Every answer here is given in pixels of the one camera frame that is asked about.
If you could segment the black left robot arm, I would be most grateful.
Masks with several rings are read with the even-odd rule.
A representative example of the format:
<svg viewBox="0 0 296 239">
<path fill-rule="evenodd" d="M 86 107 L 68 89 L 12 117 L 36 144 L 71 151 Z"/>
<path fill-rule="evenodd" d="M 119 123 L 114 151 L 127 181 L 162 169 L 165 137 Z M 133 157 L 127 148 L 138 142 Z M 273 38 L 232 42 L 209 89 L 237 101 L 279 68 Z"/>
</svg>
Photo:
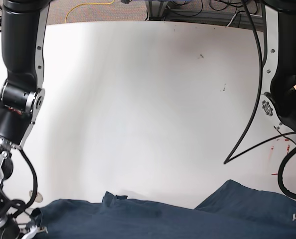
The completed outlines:
<svg viewBox="0 0 296 239">
<path fill-rule="evenodd" d="M 263 83 L 259 107 L 296 144 L 296 0 L 262 1 Z"/>
</svg>

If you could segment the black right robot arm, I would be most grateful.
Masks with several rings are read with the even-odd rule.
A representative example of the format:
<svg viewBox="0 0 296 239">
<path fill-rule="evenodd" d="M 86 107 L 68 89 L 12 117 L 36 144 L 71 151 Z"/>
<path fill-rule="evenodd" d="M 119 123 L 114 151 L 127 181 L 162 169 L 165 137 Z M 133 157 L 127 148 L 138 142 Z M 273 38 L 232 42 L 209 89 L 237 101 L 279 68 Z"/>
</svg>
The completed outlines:
<svg viewBox="0 0 296 239">
<path fill-rule="evenodd" d="M 49 8 L 48 0 L 5 0 L 2 5 L 1 46 L 7 78 L 0 92 L 0 239 L 31 239 L 39 230 L 35 221 L 26 229 L 16 222 L 36 199 L 36 172 L 32 171 L 28 202 L 10 199 L 2 188 L 13 171 L 11 151 L 23 152 L 45 97 L 43 45 Z"/>
</svg>

